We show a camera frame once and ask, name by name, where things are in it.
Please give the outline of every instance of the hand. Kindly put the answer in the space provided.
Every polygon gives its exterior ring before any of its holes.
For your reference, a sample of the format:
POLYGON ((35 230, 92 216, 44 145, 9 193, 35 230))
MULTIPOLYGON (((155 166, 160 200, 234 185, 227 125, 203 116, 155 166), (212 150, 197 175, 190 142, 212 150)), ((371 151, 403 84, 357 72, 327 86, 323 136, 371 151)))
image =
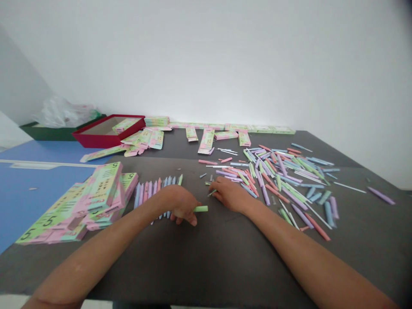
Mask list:
POLYGON ((183 220, 188 221, 191 225, 197 225, 197 218, 193 213, 196 206, 200 206, 196 198, 192 193, 179 185, 167 186, 168 190, 173 191, 174 205, 172 208, 172 214, 170 220, 176 219, 176 224, 181 224, 183 220))
POLYGON ((254 202, 254 198, 239 184, 224 177, 218 177, 209 186, 209 192, 217 190, 212 195, 234 212, 245 214, 246 209, 254 202))

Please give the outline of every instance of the plastic bag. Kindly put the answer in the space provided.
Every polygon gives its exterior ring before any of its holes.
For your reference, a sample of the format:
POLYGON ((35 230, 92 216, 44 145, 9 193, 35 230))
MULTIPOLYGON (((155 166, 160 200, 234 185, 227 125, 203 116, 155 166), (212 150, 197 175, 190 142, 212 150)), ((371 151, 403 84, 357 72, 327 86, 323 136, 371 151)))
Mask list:
POLYGON ((78 127, 101 116, 93 105, 75 105, 57 95, 43 102, 41 112, 33 115, 38 123, 50 128, 78 127))

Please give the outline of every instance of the forearm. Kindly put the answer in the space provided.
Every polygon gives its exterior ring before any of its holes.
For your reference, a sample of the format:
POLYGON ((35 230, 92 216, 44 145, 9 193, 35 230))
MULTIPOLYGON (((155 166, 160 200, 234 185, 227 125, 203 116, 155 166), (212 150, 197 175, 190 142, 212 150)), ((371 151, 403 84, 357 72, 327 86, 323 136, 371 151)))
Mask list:
POLYGON ((132 240, 170 206, 170 193, 161 190, 137 209, 100 231, 57 267, 35 291, 27 307, 36 302, 82 302, 120 257, 132 240))
POLYGON ((397 308, 368 280, 323 246, 255 201, 245 215, 275 247, 320 308, 397 308))

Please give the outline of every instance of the table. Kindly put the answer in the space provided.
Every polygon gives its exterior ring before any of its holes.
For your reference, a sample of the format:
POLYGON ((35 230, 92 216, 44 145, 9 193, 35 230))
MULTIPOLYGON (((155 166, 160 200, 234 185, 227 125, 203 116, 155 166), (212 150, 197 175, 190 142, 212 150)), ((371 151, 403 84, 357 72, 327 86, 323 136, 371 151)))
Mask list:
MULTIPOLYGON (((332 185, 341 216, 338 229, 327 230, 332 241, 325 242, 312 230, 305 233, 406 307, 412 270, 410 197, 308 132, 298 131, 292 136, 251 133, 250 137, 253 147, 263 144, 285 148, 291 142, 301 144, 313 150, 313 156, 340 167, 341 172, 336 174, 340 182, 364 188, 365 177, 368 177, 376 189, 396 201, 396 205, 390 206, 372 194, 332 185)), ((217 141, 214 146, 240 149, 237 139, 217 141)), ((211 156, 203 156, 197 154, 197 148, 197 143, 187 143, 185 130, 174 130, 165 132, 163 150, 151 149, 139 158, 114 156, 110 159, 121 160, 124 172, 137 171, 141 181, 151 180, 153 175, 184 173, 183 185, 209 205, 209 212, 199 214, 196 228, 188 224, 177 227, 165 220, 146 228, 88 298, 186 306, 316 308, 256 227, 247 218, 229 212, 215 199, 205 197, 207 188, 199 185, 203 179, 198 176, 206 168, 196 160, 217 160, 230 155, 215 150, 211 156)), ((132 209, 133 201, 134 198, 126 212, 132 209)), ((276 210, 278 206, 271 205, 271 208, 276 210)), ((314 208, 322 214, 319 206, 314 208)), ((85 239, 96 233, 98 231, 89 232, 85 239)), ((12 245, 0 256, 0 291, 33 293, 82 243, 12 245)))

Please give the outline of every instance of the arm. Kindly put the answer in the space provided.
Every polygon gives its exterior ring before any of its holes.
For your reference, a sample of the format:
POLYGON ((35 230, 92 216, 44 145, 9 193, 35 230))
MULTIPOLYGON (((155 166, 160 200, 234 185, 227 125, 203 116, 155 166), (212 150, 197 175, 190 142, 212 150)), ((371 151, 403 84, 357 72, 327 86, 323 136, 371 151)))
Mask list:
POLYGON ((160 214, 172 210, 180 224, 197 224, 196 199, 181 186, 163 188, 138 208, 99 232, 71 254, 38 287, 23 308, 80 308, 87 294, 102 279, 132 240, 160 214))
POLYGON ((218 177, 210 191, 226 207, 247 216, 272 243, 296 280, 320 308, 397 308, 349 265, 281 219, 239 185, 218 177))

